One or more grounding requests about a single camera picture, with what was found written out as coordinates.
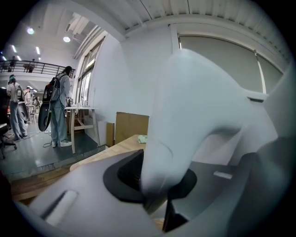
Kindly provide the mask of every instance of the wooden table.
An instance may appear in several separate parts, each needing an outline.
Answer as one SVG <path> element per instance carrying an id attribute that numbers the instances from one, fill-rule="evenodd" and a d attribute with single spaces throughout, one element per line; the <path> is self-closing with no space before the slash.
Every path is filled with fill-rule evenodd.
<path id="1" fill-rule="evenodd" d="M 94 129 L 94 135 L 98 141 L 98 146 L 100 143 L 99 133 L 98 133 L 98 125 L 96 120 L 96 113 L 94 112 L 95 108 L 92 107 L 66 107 L 65 109 L 70 110 L 70 120 L 69 120 L 69 132 L 71 134 L 71 141 L 72 141 L 72 152 L 75 153 L 75 139 L 74 139 L 74 131 L 76 130 L 82 130 L 82 129 L 88 129 L 93 128 Z M 81 117 L 78 117 L 77 120 L 80 124 L 80 126 L 75 127 L 75 110 L 91 110 L 92 111 L 92 125 L 84 125 L 81 121 Z"/>
<path id="2" fill-rule="evenodd" d="M 132 137 L 130 137 L 130 138 L 114 145 L 114 146 L 111 146 L 110 148 L 108 148 L 104 151 L 101 151 L 101 152 L 99 152 L 87 159 L 84 159 L 82 161 L 79 161 L 79 162 L 73 164 L 70 167 L 70 171 L 76 169 L 80 165 L 87 164 L 87 163 L 94 162 L 94 161 L 103 160 L 103 159 L 106 159 L 111 156 L 119 155 L 119 154 L 130 152 L 130 151 L 136 151 L 136 150 L 140 150 L 140 149 L 144 150 L 146 147 L 146 144 L 145 143 L 138 143 L 138 136 L 139 135 L 133 135 Z"/>

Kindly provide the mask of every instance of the balcony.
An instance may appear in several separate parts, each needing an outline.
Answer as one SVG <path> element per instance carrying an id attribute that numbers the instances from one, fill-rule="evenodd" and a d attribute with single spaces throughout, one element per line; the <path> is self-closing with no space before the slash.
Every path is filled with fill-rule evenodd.
<path id="1" fill-rule="evenodd" d="M 8 60 L 0 62 L 0 73 L 38 73 L 45 75 L 56 76 L 61 73 L 65 67 L 43 63 L 43 62 L 33 62 L 33 61 L 17 61 L 17 60 Z M 73 77 L 75 69 L 69 75 L 70 78 Z"/>

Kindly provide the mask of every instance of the black plastic part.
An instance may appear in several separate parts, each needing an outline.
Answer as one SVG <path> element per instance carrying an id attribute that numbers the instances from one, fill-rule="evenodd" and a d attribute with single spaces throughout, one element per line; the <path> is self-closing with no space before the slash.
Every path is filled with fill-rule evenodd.
<path id="1" fill-rule="evenodd" d="M 111 165 L 104 172 L 104 185 L 117 199 L 133 203 L 144 202 L 139 187 L 143 157 L 144 151 L 139 150 Z"/>
<path id="2" fill-rule="evenodd" d="M 194 188 L 196 182 L 197 177 L 195 173 L 188 169 L 181 182 L 168 191 L 167 199 L 173 200 L 186 197 Z"/>
<path id="3" fill-rule="evenodd" d="M 175 210 L 172 206 L 172 200 L 186 197 L 194 188 L 196 182 L 197 177 L 195 173 L 191 169 L 188 169 L 181 182 L 168 191 L 163 231 L 171 231 L 188 221 L 182 215 L 175 213 Z"/>
<path id="4" fill-rule="evenodd" d="M 162 230 L 164 232 L 169 232 L 169 231 L 185 224 L 187 221 L 188 220 L 186 220 L 182 215 L 175 213 L 175 210 L 174 210 L 171 202 L 167 203 L 165 222 L 162 227 Z"/>
<path id="5" fill-rule="evenodd" d="M 138 157 L 127 162 L 120 167 L 117 172 L 118 178 L 130 186 L 131 188 L 140 191 L 140 178 L 143 165 L 144 152 L 139 154 Z"/>

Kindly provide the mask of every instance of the white sneaker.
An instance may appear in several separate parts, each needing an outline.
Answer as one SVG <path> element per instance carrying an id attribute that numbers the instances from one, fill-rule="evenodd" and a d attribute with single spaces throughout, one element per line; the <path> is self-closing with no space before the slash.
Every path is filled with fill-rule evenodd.
<path id="1" fill-rule="evenodd" d="M 72 146 L 72 142 L 61 142 L 61 147 L 64 147 L 64 146 Z"/>

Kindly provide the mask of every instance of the cardboard panel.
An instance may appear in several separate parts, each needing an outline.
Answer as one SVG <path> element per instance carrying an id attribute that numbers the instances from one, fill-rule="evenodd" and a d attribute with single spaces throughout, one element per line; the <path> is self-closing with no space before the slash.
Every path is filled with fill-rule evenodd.
<path id="1" fill-rule="evenodd" d="M 115 132 L 115 124 L 107 123 L 106 145 L 108 147 L 114 146 L 114 132 Z"/>
<path id="2" fill-rule="evenodd" d="M 132 113 L 116 113 L 115 144 L 135 135 L 147 135 L 149 116 Z"/>

